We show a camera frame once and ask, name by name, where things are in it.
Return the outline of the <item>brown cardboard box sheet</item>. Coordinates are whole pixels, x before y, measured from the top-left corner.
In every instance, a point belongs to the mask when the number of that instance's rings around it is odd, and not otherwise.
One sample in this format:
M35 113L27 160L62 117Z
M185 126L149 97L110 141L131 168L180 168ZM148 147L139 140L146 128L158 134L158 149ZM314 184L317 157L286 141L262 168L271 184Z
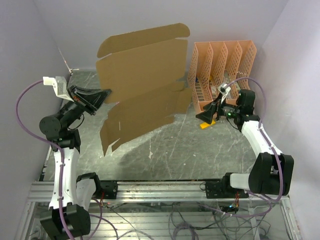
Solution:
M192 90L185 86L190 29L183 23L148 28L103 41L97 51L100 87L112 104L100 130L102 149L122 144L185 114Z

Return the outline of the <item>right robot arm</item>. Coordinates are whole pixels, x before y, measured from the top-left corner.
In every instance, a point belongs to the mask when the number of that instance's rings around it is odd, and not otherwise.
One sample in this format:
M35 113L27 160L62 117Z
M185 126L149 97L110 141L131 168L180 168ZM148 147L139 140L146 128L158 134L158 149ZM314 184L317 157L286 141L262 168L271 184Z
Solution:
M255 92L240 90L234 105L226 103L223 97L220 93L195 117L206 124L221 116L232 119L237 130L250 143L256 160L250 173L226 173L221 180L221 194L231 198L238 190L243 190L254 194L286 196L290 191L294 159L274 146L260 117L254 114Z

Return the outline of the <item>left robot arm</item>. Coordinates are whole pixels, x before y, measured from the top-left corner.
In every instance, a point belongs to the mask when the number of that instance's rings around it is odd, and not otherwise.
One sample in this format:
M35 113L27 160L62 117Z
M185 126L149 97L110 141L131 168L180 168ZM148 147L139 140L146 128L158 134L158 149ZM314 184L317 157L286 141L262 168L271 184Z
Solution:
M40 223L50 239L71 240L90 233L90 202L101 195L102 186L94 172L76 175L81 138L78 129L70 126L84 113L94 116L112 91L76 85L52 87L56 96L67 103L39 123L40 131L51 143L55 161L52 197L48 210L40 215Z

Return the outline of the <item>yellow block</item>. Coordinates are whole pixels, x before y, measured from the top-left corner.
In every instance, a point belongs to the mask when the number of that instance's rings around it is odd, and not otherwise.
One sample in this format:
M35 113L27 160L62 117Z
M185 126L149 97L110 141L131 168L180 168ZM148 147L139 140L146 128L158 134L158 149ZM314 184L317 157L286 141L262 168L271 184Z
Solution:
M213 120L211 123L206 123L206 122L203 122L200 124L200 128L203 130L203 129L206 129L212 125L215 125L216 122Z

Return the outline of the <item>orange plastic file rack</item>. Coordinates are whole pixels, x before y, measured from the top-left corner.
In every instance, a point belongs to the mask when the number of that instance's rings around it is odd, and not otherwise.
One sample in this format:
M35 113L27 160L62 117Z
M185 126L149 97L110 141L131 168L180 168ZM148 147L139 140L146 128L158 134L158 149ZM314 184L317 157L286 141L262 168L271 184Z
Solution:
M195 42L187 83L192 89L192 102L197 114L219 95L219 86L243 78L230 86L226 97L235 105L239 90L248 90L248 77L257 54L252 40Z

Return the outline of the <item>aluminium frame rail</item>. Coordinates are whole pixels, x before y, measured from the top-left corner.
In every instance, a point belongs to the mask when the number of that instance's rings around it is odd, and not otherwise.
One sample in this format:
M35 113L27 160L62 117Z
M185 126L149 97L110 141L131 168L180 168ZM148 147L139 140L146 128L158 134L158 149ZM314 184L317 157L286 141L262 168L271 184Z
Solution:
M118 181L115 199L107 197L108 203L130 202L230 202L234 197L211 197L200 186L203 181ZM26 240L35 215L37 203L51 200L52 181L36 181L31 184L22 217L18 225L16 240Z

